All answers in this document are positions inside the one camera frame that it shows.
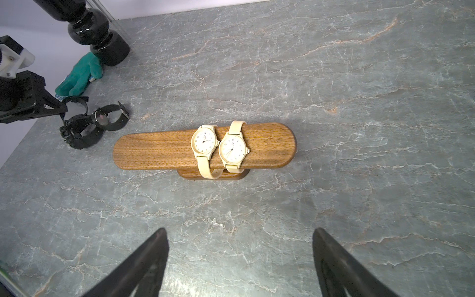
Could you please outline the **black round-face watch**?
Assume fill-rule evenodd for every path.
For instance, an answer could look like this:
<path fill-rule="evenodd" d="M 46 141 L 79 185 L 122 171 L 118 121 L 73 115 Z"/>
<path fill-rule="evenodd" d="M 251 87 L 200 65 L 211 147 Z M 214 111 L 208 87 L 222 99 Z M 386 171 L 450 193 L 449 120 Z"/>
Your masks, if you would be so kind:
<path fill-rule="evenodd" d="M 120 112 L 120 116 L 116 121 L 112 122 L 108 116 L 110 113 L 116 111 Z M 106 105 L 102 108 L 98 108 L 92 113 L 91 118 L 96 127 L 99 127 L 102 130 L 118 131 L 127 125 L 130 115 L 125 106 L 118 102 L 117 104 Z"/>

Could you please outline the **brown wooden watch stand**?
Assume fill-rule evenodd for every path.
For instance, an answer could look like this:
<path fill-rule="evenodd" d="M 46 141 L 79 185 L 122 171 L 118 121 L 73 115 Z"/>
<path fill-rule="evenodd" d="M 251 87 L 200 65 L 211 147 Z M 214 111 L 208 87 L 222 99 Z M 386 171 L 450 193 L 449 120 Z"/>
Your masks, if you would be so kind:
<path fill-rule="evenodd" d="M 244 178 L 251 169 L 277 169 L 292 161 L 297 150 L 293 131 L 281 123 L 244 124 L 241 132 L 250 148 L 242 173 L 223 172 L 220 181 Z M 185 179 L 203 180 L 191 147 L 195 130 L 128 134 L 113 148 L 113 160 L 123 170 L 176 170 Z"/>

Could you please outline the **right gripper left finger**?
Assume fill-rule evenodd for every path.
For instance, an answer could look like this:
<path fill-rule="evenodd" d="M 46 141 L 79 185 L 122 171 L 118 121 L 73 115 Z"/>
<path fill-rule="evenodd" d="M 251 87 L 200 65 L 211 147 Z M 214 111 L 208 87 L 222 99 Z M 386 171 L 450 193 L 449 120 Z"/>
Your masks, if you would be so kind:
<path fill-rule="evenodd" d="M 165 228 L 159 228 L 127 259 L 84 295 L 86 297 L 157 297 L 169 253 Z"/>

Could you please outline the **beige band watch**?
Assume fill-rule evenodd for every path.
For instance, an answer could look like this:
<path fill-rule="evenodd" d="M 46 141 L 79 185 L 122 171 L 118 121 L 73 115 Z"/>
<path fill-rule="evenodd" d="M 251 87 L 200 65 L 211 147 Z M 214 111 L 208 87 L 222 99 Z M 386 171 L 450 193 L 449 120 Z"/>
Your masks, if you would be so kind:
<path fill-rule="evenodd" d="M 242 127 L 245 123 L 245 121 L 233 121 L 218 148 L 221 161 L 229 173 L 240 174 L 244 172 L 241 164 L 250 153 L 250 148 L 246 145 L 242 133 Z"/>

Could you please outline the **black thin band watch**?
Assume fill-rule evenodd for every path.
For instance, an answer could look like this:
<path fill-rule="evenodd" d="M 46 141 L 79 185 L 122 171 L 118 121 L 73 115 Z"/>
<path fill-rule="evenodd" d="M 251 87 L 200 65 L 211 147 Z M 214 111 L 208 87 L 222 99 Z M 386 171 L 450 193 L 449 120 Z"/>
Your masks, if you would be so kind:
<path fill-rule="evenodd" d="M 75 116 L 87 116 L 89 113 L 88 107 L 89 97 L 87 96 L 68 96 L 65 97 L 61 103 L 66 107 L 66 111 L 59 116 L 63 122 L 72 120 Z M 74 116 L 67 118 L 68 107 L 73 107 L 72 111 L 76 112 Z"/>

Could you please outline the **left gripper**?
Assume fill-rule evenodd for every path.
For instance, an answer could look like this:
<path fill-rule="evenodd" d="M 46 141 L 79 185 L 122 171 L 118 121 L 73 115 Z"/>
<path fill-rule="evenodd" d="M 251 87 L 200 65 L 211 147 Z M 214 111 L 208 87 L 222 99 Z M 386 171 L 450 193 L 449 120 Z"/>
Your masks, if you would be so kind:
<path fill-rule="evenodd" d="M 1 78 L 1 123 L 32 120 L 68 111 L 62 95 L 45 89 L 45 79 L 31 71 L 17 74 L 15 79 Z"/>

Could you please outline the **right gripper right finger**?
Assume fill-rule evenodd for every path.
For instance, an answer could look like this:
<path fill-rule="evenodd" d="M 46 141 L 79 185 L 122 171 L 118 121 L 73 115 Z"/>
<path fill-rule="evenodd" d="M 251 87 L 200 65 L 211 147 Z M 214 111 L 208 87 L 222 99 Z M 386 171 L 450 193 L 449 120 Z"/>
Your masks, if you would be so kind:
<path fill-rule="evenodd" d="M 312 236 L 314 265 L 323 297 L 395 297 L 323 228 Z"/>

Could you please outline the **black chunky sport watch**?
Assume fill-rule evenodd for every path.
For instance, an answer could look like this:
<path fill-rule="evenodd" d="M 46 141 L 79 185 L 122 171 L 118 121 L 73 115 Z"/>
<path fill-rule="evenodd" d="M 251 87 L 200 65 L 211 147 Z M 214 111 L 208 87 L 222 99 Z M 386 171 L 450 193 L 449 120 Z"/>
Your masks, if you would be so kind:
<path fill-rule="evenodd" d="M 105 132 L 93 122 L 91 115 L 76 115 L 64 120 L 59 131 L 63 141 L 78 150 L 94 146 Z"/>

